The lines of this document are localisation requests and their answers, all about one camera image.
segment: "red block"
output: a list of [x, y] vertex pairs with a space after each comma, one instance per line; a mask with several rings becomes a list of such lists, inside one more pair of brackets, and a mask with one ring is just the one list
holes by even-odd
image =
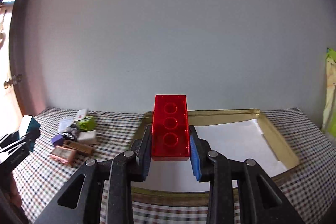
[[153, 160], [188, 160], [190, 138], [185, 95], [156, 95], [152, 126]]

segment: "pile of objects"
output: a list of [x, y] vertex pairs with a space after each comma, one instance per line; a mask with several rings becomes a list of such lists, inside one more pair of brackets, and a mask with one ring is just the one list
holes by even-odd
[[61, 119], [58, 135], [51, 139], [55, 148], [50, 158], [72, 167], [76, 154], [91, 156], [95, 149], [90, 145], [97, 143], [95, 127], [95, 118], [87, 116], [87, 109], [79, 110], [75, 117]]

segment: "triangular cutout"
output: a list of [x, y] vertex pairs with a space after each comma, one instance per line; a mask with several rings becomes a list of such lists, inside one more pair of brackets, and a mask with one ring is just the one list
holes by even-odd
[[76, 177], [76, 179], [70, 184], [68, 189], [66, 189], [62, 196], [58, 199], [57, 204], [70, 209], [75, 209], [77, 207], [84, 179], [85, 175], [78, 175], [78, 177]]
[[257, 183], [264, 209], [270, 209], [282, 204], [281, 199], [263, 176], [257, 176]]

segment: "circle on red block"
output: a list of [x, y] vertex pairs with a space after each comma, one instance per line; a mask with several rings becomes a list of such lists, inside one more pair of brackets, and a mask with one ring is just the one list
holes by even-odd
[[165, 105], [164, 110], [166, 113], [172, 114], [177, 111], [177, 106], [174, 103], [168, 103]]
[[175, 133], [169, 132], [163, 136], [163, 143], [168, 147], [174, 147], [177, 145], [179, 139]]
[[164, 120], [163, 125], [167, 129], [174, 129], [177, 127], [177, 120], [173, 117], [168, 117]]

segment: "tray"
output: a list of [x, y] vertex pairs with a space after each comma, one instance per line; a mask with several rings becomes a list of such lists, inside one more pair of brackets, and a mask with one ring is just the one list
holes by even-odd
[[[152, 111], [145, 114], [145, 117], [135, 134], [135, 139], [142, 138], [145, 127], [152, 122], [152, 115]], [[188, 111], [188, 118], [189, 124], [194, 126], [208, 126], [257, 119], [258, 125], [263, 131], [268, 145], [277, 158], [288, 169], [288, 171], [272, 177], [277, 185], [283, 184], [287, 180], [291, 169], [300, 164], [298, 156], [293, 152], [280, 132], [259, 109]], [[132, 187], [133, 201], [141, 203], [186, 207], [207, 206], [208, 197], [208, 192], [177, 193]], [[237, 188], [234, 188], [234, 199], [238, 200]]]

